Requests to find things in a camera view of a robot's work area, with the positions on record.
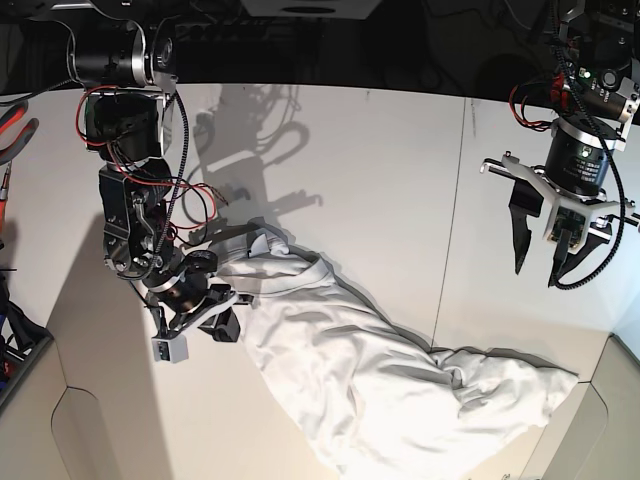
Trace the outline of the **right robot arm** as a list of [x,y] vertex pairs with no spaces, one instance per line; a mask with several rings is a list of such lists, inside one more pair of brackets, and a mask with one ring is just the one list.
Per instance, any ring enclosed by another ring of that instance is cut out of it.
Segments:
[[177,91],[176,20],[151,1],[49,1],[37,20],[69,31],[66,62],[83,87],[76,132],[104,161],[99,173],[106,265],[143,299],[162,349],[192,329],[235,342],[234,307],[249,297],[215,285],[217,256],[181,252],[172,214],[188,189],[165,154],[172,120],[186,110]]

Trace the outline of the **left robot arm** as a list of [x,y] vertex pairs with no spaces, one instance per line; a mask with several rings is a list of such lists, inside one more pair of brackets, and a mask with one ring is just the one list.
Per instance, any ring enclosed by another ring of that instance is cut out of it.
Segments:
[[639,4],[579,1],[562,13],[549,1],[533,31],[545,22],[555,70],[515,85],[508,105],[521,127],[551,134],[547,158],[527,166],[505,152],[480,170],[513,183],[516,271],[531,244],[529,219],[550,206],[543,234],[555,246],[548,284],[568,291],[594,280],[617,253],[624,226],[639,225],[614,161],[639,111]]

